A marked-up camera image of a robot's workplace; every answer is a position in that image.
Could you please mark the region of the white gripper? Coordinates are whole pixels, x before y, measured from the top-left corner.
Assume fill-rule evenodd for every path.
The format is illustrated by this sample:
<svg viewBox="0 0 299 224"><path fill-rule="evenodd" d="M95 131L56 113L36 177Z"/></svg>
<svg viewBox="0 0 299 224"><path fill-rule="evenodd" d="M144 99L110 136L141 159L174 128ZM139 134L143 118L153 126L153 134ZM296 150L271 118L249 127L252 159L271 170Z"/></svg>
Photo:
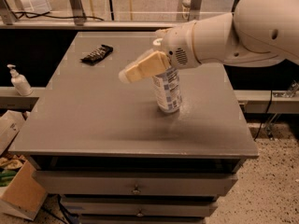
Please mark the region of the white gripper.
<svg viewBox="0 0 299 224"><path fill-rule="evenodd" d="M196 21L189 21L173 28L157 30L155 35L163 39L163 52L154 49L145 51L119 72L119 80L122 83L133 83L154 77L164 73L170 64L177 69L198 67L201 63L197 61L193 48L195 24Z"/></svg>

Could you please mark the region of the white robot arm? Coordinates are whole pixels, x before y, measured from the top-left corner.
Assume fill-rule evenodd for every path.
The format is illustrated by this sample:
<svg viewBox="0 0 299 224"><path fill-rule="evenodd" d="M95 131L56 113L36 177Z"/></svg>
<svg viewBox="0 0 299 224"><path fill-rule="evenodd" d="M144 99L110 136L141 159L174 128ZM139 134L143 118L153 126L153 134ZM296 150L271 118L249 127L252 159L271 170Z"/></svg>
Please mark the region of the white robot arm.
<svg viewBox="0 0 299 224"><path fill-rule="evenodd" d="M299 64L299 0L239 0L233 13L158 30L153 48L119 72L124 83L207 63Z"/></svg>

